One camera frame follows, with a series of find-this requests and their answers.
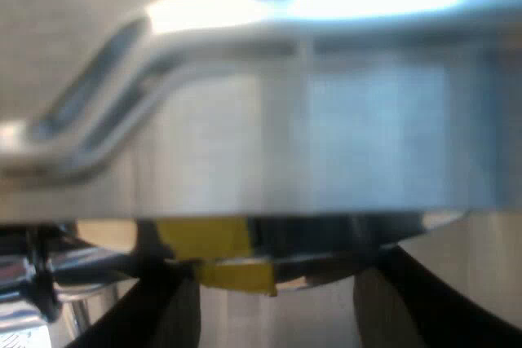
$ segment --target yellow tape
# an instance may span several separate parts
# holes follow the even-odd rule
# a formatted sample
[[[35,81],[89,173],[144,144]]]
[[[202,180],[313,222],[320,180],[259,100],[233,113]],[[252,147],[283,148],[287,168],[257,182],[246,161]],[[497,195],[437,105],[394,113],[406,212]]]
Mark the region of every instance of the yellow tape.
[[[252,255],[246,219],[181,218],[157,221],[157,232],[179,260],[249,257]]]
[[[207,286],[246,293],[277,295],[272,264],[217,264],[206,262],[195,268],[196,277]]]

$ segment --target silver metal part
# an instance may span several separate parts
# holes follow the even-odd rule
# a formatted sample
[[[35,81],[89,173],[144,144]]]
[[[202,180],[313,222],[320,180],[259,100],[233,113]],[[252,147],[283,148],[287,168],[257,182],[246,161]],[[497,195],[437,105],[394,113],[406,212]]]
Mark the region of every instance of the silver metal part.
[[[219,183],[245,185],[244,209],[517,206],[521,11],[522,0],[158,0],[49,112],[0,125],[1,180],[92,174],[174,88],[275,66],[293,98],[260,87],[252,126],[263,126],[220,135],[241,167]],[[215,213],[204,199],[179,211]]]
[[[0,271],[0,333],[45,325],[46,315],[23,292],[34,266],[23,256],[1,256]]]

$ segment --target shiny metal surface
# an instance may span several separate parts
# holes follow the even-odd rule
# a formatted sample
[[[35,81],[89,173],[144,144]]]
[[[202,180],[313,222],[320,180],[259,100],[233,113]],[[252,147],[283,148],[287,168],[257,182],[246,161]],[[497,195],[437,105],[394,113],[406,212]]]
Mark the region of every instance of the shiny metal surface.
[[[516,207],[518,67],[510,64],[521,7],[522,0],[149,3],[49,112],[0,126],[7,192],[10,179],[38,184],[91,173],[175,87],[195,90],[191,81],[223,73],[259,84],[259,74],[270,73],[283,86],[245,88],[246,97],[216,84],[214,110],[245,110],[235,129],[213,127],[213,113],[179,123],[182,137],[172,140],[195,138],[195,150],[166,169],[188,168],[187,183],[197,186],[191,198],[174,195],[169,214]]]
[[[46,315],[30,300],[25,287],[35,273],[24,256],[0,257],[0,333],[46,324]]]
[[[122,15],[152,1],[0,0],[3,10],[0,16],[0,119],[9,121],[45,112]],[[436,58],[420,61],[422,56],[417,53],[422,51],[412,50],[411,57],[419,57],[418,67],[407,63],[393,47],[380,60],[355,56],[365,58],[354,63],[353,68],[360,70],[359,79],[366,82],[355,98],[347,91],[333,92],[339,86],[349,86],[352,80],[349,74],[353,74],[346,72],[343,61],[335,67],[340,68],[336,73],[309,79],[306,89],[302,88],[301,80],[288,77],[288,70],[272,68],[261,74],[219,77],[191,84],[165,99],[159,112],[100,177],[70,187],[1,192],[0,219],[36,222],[74,219],[80,215],[84,218],[158,217],[211,211],[293,209],[296,203],[307,211],[310,205],[318,205],[307,192],[311,178],[316,181],[315,189],[324,189],[323,196],[316,198],[322,198],[325,205],[343,206],[351,204],[353,199],[365,198],[379,198],[384,204],[390,204],[388,201],[393,198],[402,205],[410,198],[430,193],[429,204],[434,205],[448,199],[471,199],[477,193],[486,195],[484,203],[488,204],[486,201],[493,198],[489,195],[495,194],[494,187],[498,199],[516,204],[522,167],[516,153],[520,123],[516,114],[520,106],[516,85],[520,79],[517,71],[520,41],[516,32],[517,29],[512,29],[493,35],[502,51],[486,51],[482,57],[465,57],[467,52],[458,50],[447,51],[447,61]],[[382,71],[372,79],[372,64],[388,66],[380,68]],[[468,71],[464,70],[465,65],[470,67]],[[422,70],[431,70],[432,75]],[[477,81],[490,78],[502,83],[485,89],[482,95],[473,94],[473,87],[480,86]],[[438,81],[437,86],[433,85],[434,80]],[[418,88],[427,86],[428,82],[431,89]],[[499,90],[506,94],[497,95]],[[414,110],[412,104],[411,113],[400,116],[397,112],[401,108],[400,98],[407,94],[420,95],[420,91],[427,93],[423,99],[419,97],[418,106],[422,110]],[[388,110],[379,118],[370,116],[369,113],[375,113],[371,103],[373,108],[378,108],[375,97],[386,92],[393,105],[388,105]],[[488,96],[498,98],[494,106],[499,123],[507,126],[503,132],[491,136],[502,141],[498,145],[504,146],[496,148],[498,170],[495,175],[487,174],[491,172],[486,164],[494,161],[493,148],[489,150],[491,155],[489,152],[482,155],[484,159],[476,155],[480,150],[477,147],[490,137],[491,129],[484,128],[485,134],[470,132],[476,130],[471,126],[474,121],[483,118],[481,111],[487,112],[485,109],[490,108],[484,101]],[[437,131],[436,121],[433,128],[414,126],[417,119],[421,119],[422,124],[424,117],[442,117],[438,113],[445,112],[443,107],[447,106],[443,104],[448,102],[452,121],[442,122],[444,133]],[[293,110],[285,111],[289,106]],[[331,114],[320,116],[325,111]],[[354,120],[378,130],[383,138],[372,142],[362,133],[354,134],[353,138],[362,146],[375,143],[381,152],[371,149],[374,153],[365,155],[364,148],[353,151],[342,143],[349,135],[343,135],[338,141],[334,132],[324,132],[332,121],[351,123]],[[307,164],[306,148],[296,144],[303,138],[309,122],[316,124],[314,140],[323,143],[312,151],[325,156],[321,165],[313,167]],[[405,134],[399,132],[399,124],[408,125],[403,129]],[[406,143],[417,139],[423,140],[426,148],[412,156],[401,154],[401,140]],[[289,165],[289,160],[284,159],[286,156],[292,156],[295,161]],[[351,156],[354,166],[361,168],[352,174],[361,180],[358,184],[350,185],[347,180],[339,179],[341,174],[343,178],[351,174],[349,169],[336,165],[341,156]],[[179,165],[181,160],[186,165]],[[423,168],[421,177],[413,181],[408,173],[418,168]],[[268,171],[277,175],[264,176]],[[504,187],[493,186],[492,177],[497,179],[496,184],[503,182]],[[338,197],[334,197],[331,190],[338,190]],[[522,220],[515,214],[465,219],[418,238],[416,250],[413,247],[408,250],[462,293],[522,327],[522,307],[517,299],[522,279],[517,240],[522,236],[519,222]],[[288,346],[294,343],[295,346],[316,346],[324,344],[328,336],[332,341],[327,345],[346,346],[350,333],[356,335],[355,321],[344,314],[344,308],[349,307],[352,300],[351,286],[336,287],[304,291],[299,296],[281,297],[278,301],[255,299],[255,303],[248,302],[254,299],[246,295],[209,291],[205,306],[212,309],[207,317],[213,322],[209,322],[204,335],[206,344],[243,346],[247,341],[252,346],[273,346],[275,341],[281,344],[285,341]],[[338,306],[340,297],[343,303]],[[321,315],[323,326],[309,317],[309,303],[313,303]],[[241,324],[247,330],[241,334],[237,325],[243,316],[249,318],[246,326]],[[270,334],[259,325],[267,325]],[[300,333],[289,333],[289,330]]]

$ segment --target black plastic part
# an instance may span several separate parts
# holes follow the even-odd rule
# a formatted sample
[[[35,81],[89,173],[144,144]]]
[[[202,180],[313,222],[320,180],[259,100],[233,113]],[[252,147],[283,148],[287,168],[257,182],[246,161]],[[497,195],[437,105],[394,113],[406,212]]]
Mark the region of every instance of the black plastic part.
[[[522,332],[466,299],[396,247],[378,269],[402,297],[430,347],[522,346]]]
[[[150,271],[68,348],[196,348],[199,283],[187,271]]]

